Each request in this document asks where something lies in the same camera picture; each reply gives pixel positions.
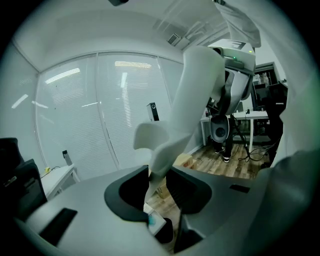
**air vent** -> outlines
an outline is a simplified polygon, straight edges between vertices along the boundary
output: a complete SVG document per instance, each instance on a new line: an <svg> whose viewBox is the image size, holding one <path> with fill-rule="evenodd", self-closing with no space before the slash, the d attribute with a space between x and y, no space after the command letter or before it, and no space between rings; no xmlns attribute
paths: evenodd
<svg viewBox="0 0 320 256"><path fill-rule="evenodd" d="M175 46L179 41L181 40L181 37L178 36L177 34L173 34L168 40L167 42L172 45Z"/></svg>

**white desk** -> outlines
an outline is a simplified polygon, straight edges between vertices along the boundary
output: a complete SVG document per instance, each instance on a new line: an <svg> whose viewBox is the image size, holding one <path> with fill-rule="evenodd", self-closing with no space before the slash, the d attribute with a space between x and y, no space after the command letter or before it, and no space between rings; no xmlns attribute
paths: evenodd
<svg viewBox="0 0 320 256"><path fill-rule="evenodd" d="M75 182L80 182L75 170L75 165L67 165L50 171L41 178L42 187L48 200L52 199L67 178L72 175Z"/></svg>
<svg viewBox="0 0 320 256"><path fill-rule="evenodd" d="M248 119L250 120L250 144L249 144L249 152L252 151L252 144L254 141L254 119L268 119L268 114L266 111L250 111L249 114L246 114L245 111L233 113L233 116L238 120L244 120ZM202 139L203 139L203 145L207 145L207 137L206 137L206 131L205 131L205 122L210 122L209 117L203 117L200 119L201 123L201 130L202 130Z"/></svg>

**sneaker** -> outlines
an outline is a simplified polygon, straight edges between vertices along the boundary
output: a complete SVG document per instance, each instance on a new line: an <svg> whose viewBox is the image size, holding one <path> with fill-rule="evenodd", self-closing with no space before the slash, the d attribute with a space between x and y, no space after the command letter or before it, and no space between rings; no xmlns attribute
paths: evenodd
<svg viewBox="0 0 320 256"><path fill-rule="evenodd" d="M224 149L225 149L225 148L222 146L220 150L215 150L214 152L215 152L216 154L219 154L220 152L224 151Z"/></svg>
<svg viewBox="0 0 320 256"><path fill-rule="evenodd" d="M223 157L223 160L224 160L225 163L229 163L230 157L225 157L225 156L224 156L224 157Z"/></svg>

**wooden floor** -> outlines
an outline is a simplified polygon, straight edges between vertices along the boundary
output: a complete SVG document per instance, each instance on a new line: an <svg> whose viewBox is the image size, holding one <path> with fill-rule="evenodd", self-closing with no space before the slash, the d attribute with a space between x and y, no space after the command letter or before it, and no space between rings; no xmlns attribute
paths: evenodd
<svg viewBox="0 0 320 256"><path fill-rule="evenodd" d="M259 153L261 149L256 150L257 154L252 155L254 159L260 159L263 157L263 153ZM196 170L213 175L224 175L228 177L237 177L243 179L255 179L258 172L261 169L261 165L264 162L269 162L269 157L264 156L260 161L248 161L239 160L239 158L245 158L247 153L242 144L234 144L231 151L231 158L229 163L223 161L221 154L216 154L211 144L203 146L196 151L192 157L197 162ZM155 193L147 202L152 208L154 208L162 217L169 218L172 221L174 239L177 238L180 210L177 207L175 201L169 195L167 198L162 199L157 193ZM169 248L166 248L173 254L174 243Z"/></svg>

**desk leg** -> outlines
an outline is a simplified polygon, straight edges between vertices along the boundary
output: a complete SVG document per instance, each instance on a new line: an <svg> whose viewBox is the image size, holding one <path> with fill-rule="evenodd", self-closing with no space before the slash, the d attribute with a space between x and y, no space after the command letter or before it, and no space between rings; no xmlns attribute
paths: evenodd
<svg viewBox="0 0 320 256"><path fill-rule="evenodd" d="M254 120L250 119L250 144L249 144L249 152L252 151L252 144L254 142Z"/></svg>
<svg viewBox="0 0 320 256"><path fill-rule="evenodd" d="M207 138L206 138L206 132L205 132L205 126L204 126L204 122L200 122L201 123L201 131L202 131L202 140L203 140L203 145L207 145Z"/></svg>
<svg viewBox="0 0 320 256"><path fill-rule="evenodd" d="M73 171L71 172L71 175L72 175L72 178L74 179L74 181L75 181L76 183L80 182L80 179L79 179L77 173L75 172L75 170L73 170Z"/></svg>

